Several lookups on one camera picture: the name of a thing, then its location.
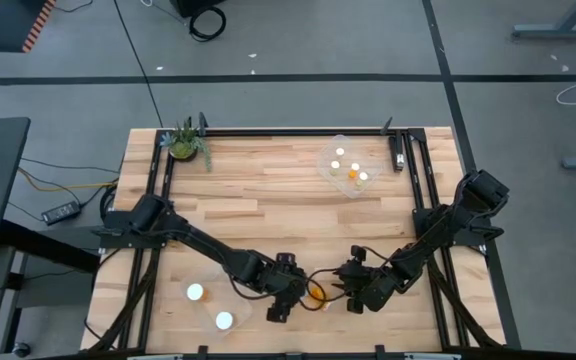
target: potted plant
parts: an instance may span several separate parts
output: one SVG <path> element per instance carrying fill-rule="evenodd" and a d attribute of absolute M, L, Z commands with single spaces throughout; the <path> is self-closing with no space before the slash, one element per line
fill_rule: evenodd
<path fill-rule="evenodd" d="M 206 170 L 211 171 L 212 157 L 210 148 L 206 141 L 199 136 L 199 130 L 192 128 L 190 124 L 190 118 L 184 122 L 183 128 L 177 123 L 177 127 L 173 131 L 161 136 L 160 145 L 168 147 L 170 156 L 182 162 L 192 161 L 197 156 L 197 152 L 203 152 Z"/>

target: clear plastic container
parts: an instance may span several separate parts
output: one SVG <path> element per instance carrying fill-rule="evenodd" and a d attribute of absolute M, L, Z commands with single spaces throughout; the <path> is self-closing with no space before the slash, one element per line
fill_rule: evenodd
<path fill-rule="evenodd" d="M 343 155 L 337 154 L 337 149 L 340 148 L 344 150 Z M 333 161 L 339 163 L 338 169 L 332 167 Z M 352 164 L 359 164 L 359 170 L 357 170 L 355 178 L 348 176 Z M 321 176 L 328 179 L 351 199 L 358 197 L 364 192 L 383 169 L 383 161 L 370 157 L 360 147 L 354 146 L 352 140 L 344 135 L 333 137 L 330 143 L 321 150 L 317 158 L 317 170 Z M 358 184 L 357 180 L 359 180 L 359 174 L 362 172 L 368 175 L 368 179 L 362 180 Z"/>
<path fill-rule="evenodd" d="M 192 301 L 186 290 L 192 284 L 200 284 L 204 288 L 201 300 Z M 181 281 L 181 295 L 193 307 L 197 322 L 207 334 L 214 338 L 223 338 L 231 331 L 241 326 L 252 314 L 250 302 L 235 293 L 228 280 L 228 275 L 220 267 L 208 267 L 186 276 Z M 226 330 L 217 327 L 217 315 L 228 312 L 233 316 L 232 326 Z"/>

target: plant pot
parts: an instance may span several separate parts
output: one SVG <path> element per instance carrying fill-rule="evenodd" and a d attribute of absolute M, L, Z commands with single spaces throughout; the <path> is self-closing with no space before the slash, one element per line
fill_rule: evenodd
<path fill-rule="evenodd" d="M 175 157 L 172 152 L 170 150 L 168 150 L 168 154 L 170 154 L 170 156 L 172 156 L 175 160 L 179 161 L 179 162 L 191 162 L 193 161 L 196 157 L 197 157 L 197 153 L 199 152 L 198 149 L 195 149 L 195 151 L 192 152 L 192 154 L 190 154 L 189 156 L 181 159 L 178 157 Z"/>

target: wooden table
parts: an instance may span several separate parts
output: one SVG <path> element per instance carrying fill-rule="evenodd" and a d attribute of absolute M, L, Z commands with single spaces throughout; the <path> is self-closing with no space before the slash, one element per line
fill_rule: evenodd
<path fill-rule="evenodd" d="M 118 210 L 132 209 L 145 192 L 155 131 L 130 133 L 115 199 Z M 450 204 L 462 177 L 452 131 L 426 128 L 426 134 L 439 196 Z M 330 137 L 313 136 L 209 138 L 213 172 L 206 173 L 202 155 L 192 163 L 176 164 L 170 199 L 180 215 L 229 246 L 255 249 L 273 258 L 277 252 L 295 253 L 307 273 L 341 265 L 350 258 L 353 244 L 391 254 L 415 240 L 408 169 L 392 171 L 385 137 L 352 140 L 385 161 L 375 183 L 354 200 L 317 173 L 317 154 Z M 415 151 L 417 166 L 423 169 L 416 145 Z M 161 192 L 163 168 L 159 167 L 156 194 Z M 429 206 L 423 176 L 421 180 Z M 122 250 L 99 271 L 88 316 L 90 326 L 99 333 L 124 305 L 133 252 Z M 451 252 L 464 304 L 494 339 L 504 342 L 484 258 L 467 248 Z M 379 261 L 369 254 L 367 264 L 375 266 Z M 184 276 L 207 266 L 215 265 L 180 243 L 171 242 L 162 252 L 148 353 L 196 353 L 199 345 L 208 345 L 210 353 L 374 352 L 376 344 L 385 345 L 386 351 L 440 350 L 425 273 L 406 294 L 395 294 L 378 313 L 348 313 L 341 300 L 326 312 L 312 313 L 297 306 L 286 324 L 276 324 L 265 319 L 272 299 L 254 301 L 250 319 L 223 340 L 214 341 L 193 320 L 180 286 Z M 327 293 L 339 292 L 330 285 L 335 280 L 332 274 L 321 274 L 318 280 Z M 445 299 L 444 306 L 456 345 L 452 310 Z M 140 316 L 137 309 L 129 346 L 136 344 Z M 95 341 L 86 332 L 82 347 Z"/>

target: yellow cable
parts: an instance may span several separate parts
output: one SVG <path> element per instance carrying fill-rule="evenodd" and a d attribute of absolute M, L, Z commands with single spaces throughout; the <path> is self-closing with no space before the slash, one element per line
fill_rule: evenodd
<path fill-rule="evenodd" d="M 28 181 L 28 183 L 30 183 L 30 185 L 32 185 L 32 187 L 35 188 L 35 190 L 37 191 L 65 191 L 65 189 L 89 189 L 89 188 L 100 188 L 100 187 L 104 187 L 104 186 L 112 186 L 115 185 L 114 182 L 111 183 L 99 183 L 99 184 L 83 184 L 83 185 L 69 185 L 69 186 L 64 186 L 65 189 L 62 188 L 44 188 L 44 187 L 40 187 L 37 186 L 37 184 L 35 184 L 32 179 L 30 178 L 30 176 L 28 175 L 28 172 L 22 168 L 18 168 L 17 171 L 19 171 Z"/>

